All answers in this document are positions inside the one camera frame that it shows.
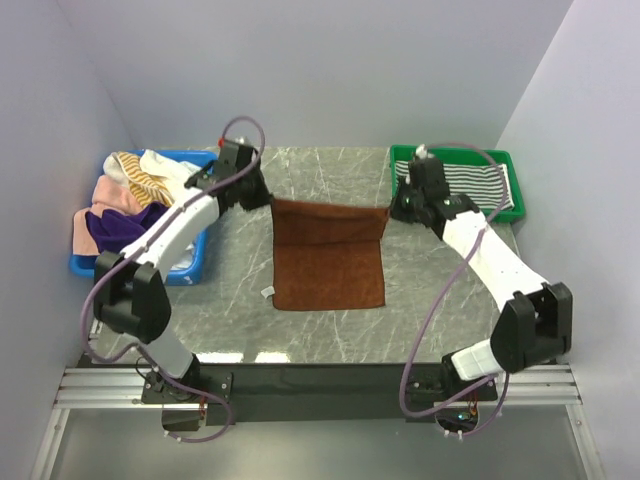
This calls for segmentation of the green white striped towel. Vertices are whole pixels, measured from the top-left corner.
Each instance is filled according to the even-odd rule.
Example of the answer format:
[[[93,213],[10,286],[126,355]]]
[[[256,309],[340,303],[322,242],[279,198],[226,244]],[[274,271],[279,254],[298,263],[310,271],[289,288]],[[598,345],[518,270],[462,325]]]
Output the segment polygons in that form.
[[[512,210],[515,207],[511,185],[509,183],[508,167],[505,164],[497,164],[507,184],[507,197],[503,205],[503,211]],[[406,177],[409,173],[408,162],[395,163],[394,189],[400,177]],[[491,212],[499,206],[503,185],[500,175],[492,165],[469,165],[443,163],[446,181],[452,194],[466,194],[481,209]]]

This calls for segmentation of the brown towel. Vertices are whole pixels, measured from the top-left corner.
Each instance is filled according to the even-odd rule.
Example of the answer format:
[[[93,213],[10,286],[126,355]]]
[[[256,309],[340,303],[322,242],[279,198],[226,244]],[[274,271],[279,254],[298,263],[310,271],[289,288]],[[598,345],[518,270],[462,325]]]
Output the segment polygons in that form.
[[[273,306],[281,311],[383,307],[389,210],[275,198]]]

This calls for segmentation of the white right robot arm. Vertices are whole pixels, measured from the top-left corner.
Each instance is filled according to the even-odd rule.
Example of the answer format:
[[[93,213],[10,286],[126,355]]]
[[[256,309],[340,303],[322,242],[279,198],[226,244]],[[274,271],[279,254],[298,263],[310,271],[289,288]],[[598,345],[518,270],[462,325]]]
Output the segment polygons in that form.
[[[420,223],[456,251],[500,311],[490,337],[445,357],[443,393],[462,399],[480,377],[517,373],[566,354],[572,347],[573,295],[529,268],[495,233],[466,194],[451,192],[442,162],[429,154],[408,163],[398,179],[391,216]]]

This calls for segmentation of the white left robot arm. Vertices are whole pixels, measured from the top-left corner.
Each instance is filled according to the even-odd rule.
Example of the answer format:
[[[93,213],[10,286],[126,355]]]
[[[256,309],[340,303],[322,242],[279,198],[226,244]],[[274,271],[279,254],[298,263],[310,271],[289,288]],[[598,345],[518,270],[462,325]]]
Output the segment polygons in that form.
[[[264,149],[222,139],[217,160],[185,183],[182,197],[138,240],[118,253],[103,252],[82,320],[94,318],[128,336],[177,401],[193,400],[201,389],[200,363],[170,325],[166,279],[186,247],[228,210],[268,205],[272,195],[261,172]]]

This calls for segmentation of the green plastic tray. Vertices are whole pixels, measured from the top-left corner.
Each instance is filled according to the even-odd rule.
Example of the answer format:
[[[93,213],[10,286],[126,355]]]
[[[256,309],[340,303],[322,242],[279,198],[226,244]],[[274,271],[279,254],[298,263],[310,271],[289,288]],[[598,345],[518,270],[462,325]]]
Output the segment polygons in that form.
[[[413,157],[413,153],[416,147],[412,145],[392,145],[390,147],[390,168],[392,178],[392,195],[396,193],[396,187],[394,187],[394,166],[399,161],[409,161]],[[469,165],[490,165],[486,159],[472,150],[465,148],[439,148],[433,150],[435,156],[439,158],[442,163],[449,164],[469,164]],[[513,223],[520,218],[523,218],[526,213],[524,200],[520,191],[519,182],[516,175],[516,170],[508,152],[502,150],[487,150],[486,153],[491,156],[498,164],[505,164],[508,167],[509,183],[511,185],[513,200],[515,207],[512,210],[506,210],[501,212],[494,218],[494,222]],[[489,210],[483,210],[486,215],[491,212]]]

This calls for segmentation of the cream yellow striped towel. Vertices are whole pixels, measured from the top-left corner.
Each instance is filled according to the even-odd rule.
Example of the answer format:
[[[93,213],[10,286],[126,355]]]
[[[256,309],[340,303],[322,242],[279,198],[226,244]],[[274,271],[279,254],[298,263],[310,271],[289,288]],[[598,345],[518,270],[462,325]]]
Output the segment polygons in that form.
[[[173,196],[161,177],[142,170],[141,157],[130,152],[111,153],[103,163],[103,171],[118,185],[130,191],[142,207],[159,203],[171,207]]]

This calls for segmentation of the pink towel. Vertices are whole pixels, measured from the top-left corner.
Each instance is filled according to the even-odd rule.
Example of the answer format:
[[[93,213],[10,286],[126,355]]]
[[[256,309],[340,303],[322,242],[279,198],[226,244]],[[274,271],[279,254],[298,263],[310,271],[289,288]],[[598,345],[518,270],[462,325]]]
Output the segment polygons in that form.
[[[93,213],[101,217],[103,211],[108,209],[115,210],[121,214],[133,215],[140,213],[143,207],[128,188],[120,186],[107,175],[101,175],[94,188],[91,205],[77,211],[73,216],[73,255],[98,255],[97,244],[91,237],[86,224],[86,214]]]

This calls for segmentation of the purple towel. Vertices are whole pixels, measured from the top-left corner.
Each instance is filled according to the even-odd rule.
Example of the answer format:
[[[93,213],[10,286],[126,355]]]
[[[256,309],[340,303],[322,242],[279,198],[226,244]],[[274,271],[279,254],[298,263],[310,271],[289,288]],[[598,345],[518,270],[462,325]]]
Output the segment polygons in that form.
[[[167,211],[165,205],[153,202],[137,214],[106,209],[101,215],[88,212],[85,219],[99,253],[120,252],[146,233]]]

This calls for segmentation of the blue plastic bin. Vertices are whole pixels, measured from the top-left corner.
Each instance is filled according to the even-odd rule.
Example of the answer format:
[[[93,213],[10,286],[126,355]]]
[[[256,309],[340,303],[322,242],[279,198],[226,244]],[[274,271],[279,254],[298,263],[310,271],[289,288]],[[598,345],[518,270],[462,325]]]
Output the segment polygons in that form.
[[[198,169],[217,160],[217,154],[207,150],[158,150],[157,153],[176,163],[188,162]],[[169,271],[166,279],[169,286],[190,286],[201,281],[208,237],[208,231],[204,229],[194,238],[180,262]],[[71,254],[70,271],[79,277],[92,279],[95,260],[95,256]]]

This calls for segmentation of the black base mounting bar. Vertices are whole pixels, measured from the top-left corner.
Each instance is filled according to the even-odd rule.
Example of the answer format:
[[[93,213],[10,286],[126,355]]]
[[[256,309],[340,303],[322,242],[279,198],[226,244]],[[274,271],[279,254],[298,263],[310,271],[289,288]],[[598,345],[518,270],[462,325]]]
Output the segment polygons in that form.
[[[202,364],[191,388],[221,397],[236,422],[413,419],[400,408],[404,364]],[[408,409],[421,411],[473,385],[452,368],[414,364],[405,389]],[[144,405],[201,404],[155,373],[146,374]]]

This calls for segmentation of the aluminium frame rail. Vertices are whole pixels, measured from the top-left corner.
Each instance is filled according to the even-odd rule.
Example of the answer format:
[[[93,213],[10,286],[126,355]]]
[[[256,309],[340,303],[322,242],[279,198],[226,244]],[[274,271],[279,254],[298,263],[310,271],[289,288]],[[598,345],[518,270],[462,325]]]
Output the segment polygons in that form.
[[[389,287],[384,307],[291,313],[254,288],[175,295],[179,336],[205,361],[391,363],[406,360],[433,287]],[[161,434],[131,368],[67,370],[31,475],[35,479],[600,479],[604,473],[571,367],[514,375],[499,416],[459,439],[402,420],[241,424],[200,445]]]

